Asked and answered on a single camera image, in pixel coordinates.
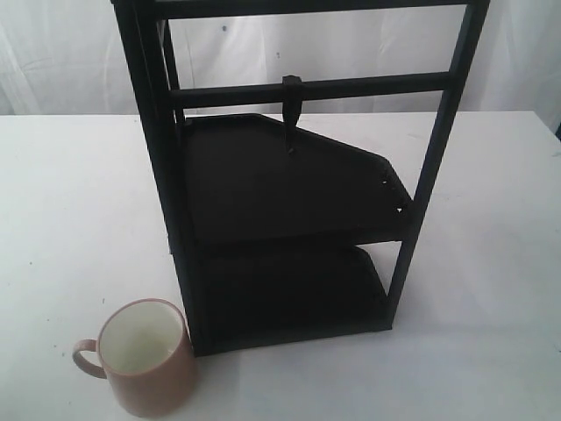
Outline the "pink ceramic mug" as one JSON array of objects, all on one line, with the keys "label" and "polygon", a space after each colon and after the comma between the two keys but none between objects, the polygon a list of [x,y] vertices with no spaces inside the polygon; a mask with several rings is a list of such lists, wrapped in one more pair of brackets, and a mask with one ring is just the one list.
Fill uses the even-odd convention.
[{"label": "pink ceramic mug", "polygon": [[109,382],[120,406],[136,417],[163,417],[192,394],[197,368],[184,317],[172,303],[147,298],[126,304],[96,339],[78,341],[75,365]]}]

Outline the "black metal shelf rack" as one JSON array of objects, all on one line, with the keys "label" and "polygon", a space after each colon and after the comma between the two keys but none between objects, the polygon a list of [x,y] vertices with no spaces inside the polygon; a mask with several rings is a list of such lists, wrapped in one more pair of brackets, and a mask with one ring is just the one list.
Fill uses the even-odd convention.
[{"label": "black metal shelf rack", "polygon": [[390,162],[296,126],[282,81],[184,89],[179,19],[391,10],[398,1],[116,1],[195,354],[392,328],[486,20],[467,1],[442,72],[303,82],[307,101],[437,91],[414,193]]}]

